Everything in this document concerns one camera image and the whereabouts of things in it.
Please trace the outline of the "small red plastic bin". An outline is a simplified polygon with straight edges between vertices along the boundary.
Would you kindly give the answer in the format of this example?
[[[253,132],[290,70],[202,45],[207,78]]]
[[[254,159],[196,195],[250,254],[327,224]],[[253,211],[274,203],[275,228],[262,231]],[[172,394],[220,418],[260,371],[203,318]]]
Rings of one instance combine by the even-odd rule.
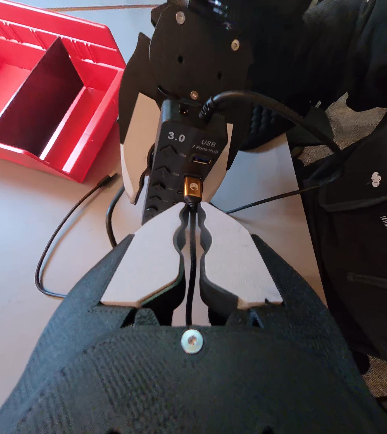
[[[125,61],[107,26],[0,1],[0,113],[57,37],[84,86],[41,157],[0,144],[0,159],[81,183],[118,117]]]

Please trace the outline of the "black bin divider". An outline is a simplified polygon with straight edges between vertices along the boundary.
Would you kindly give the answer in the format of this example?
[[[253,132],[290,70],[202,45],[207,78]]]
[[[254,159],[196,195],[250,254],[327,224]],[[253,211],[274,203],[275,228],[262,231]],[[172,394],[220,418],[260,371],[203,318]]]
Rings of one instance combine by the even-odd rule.
[[[0,144],[41,157],[84,83],[60,37],[0,113]]]

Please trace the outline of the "black usb hub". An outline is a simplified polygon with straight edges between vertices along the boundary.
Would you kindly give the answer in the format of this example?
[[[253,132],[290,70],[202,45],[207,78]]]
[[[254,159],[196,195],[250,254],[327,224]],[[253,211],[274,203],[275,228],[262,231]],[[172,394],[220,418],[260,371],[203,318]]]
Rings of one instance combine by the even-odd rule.
[[[214,113],[204,122],[199,118],[200,112],[200,107],[176,99],[162,103],[142,225],[184,202],[185,177],[205,181],[227,146],[228,130],[223,114]]]

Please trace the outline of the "person's right forearm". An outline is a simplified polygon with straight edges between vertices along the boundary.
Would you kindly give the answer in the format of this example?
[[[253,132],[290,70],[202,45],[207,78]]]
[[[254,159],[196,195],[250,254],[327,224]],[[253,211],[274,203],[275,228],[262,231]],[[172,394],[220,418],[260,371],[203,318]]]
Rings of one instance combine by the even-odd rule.
[[[301,115],[342,94],[363,1],[247,1],[245,35],[254,52],[252,90]]]

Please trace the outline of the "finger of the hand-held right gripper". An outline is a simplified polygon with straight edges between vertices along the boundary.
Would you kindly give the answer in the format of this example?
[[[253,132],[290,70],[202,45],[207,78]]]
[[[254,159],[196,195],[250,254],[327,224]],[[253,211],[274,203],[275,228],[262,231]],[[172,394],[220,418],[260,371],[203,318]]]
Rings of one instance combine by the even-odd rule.
[[[227,173],[227,163],[233,133],[233,124],[227,123],[226,125],[228,142],[203,182],[202,202],[209,203],[212,200]]]
[[[120,143],[121,170],[125,193],[135,205],[149,172],[149,155],[157,138],[160,110],[150,97],[139,93],[127,129]]]

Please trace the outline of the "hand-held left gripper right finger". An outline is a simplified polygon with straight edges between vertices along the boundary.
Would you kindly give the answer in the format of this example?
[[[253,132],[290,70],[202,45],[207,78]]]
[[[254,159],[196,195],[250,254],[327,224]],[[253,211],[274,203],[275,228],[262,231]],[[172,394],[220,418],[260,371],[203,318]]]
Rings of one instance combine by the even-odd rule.
[[[210,310],[249,310],[283,298],[249,231],[231,216],[202,202],[198,225],[203,254],[199,289]]]

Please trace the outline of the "black wrist rest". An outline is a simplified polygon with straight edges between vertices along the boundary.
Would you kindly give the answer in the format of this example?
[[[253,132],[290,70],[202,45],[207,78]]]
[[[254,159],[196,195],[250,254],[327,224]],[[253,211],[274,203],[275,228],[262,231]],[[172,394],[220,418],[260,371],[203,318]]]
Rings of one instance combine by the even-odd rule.
[[[251,151],[268,143],[293,128],[294,124],[276,111],[262,106],[252,106],[252,118],[241,151]]]

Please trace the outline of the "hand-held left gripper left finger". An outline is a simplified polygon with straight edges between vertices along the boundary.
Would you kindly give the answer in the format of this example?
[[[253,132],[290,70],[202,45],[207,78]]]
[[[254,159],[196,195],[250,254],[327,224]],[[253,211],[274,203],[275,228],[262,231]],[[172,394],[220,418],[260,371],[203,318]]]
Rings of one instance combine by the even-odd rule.
[[[180,202],[145,223],[127,247],[103,296],[106,306],[178,307],[185,297],[187,205]]]

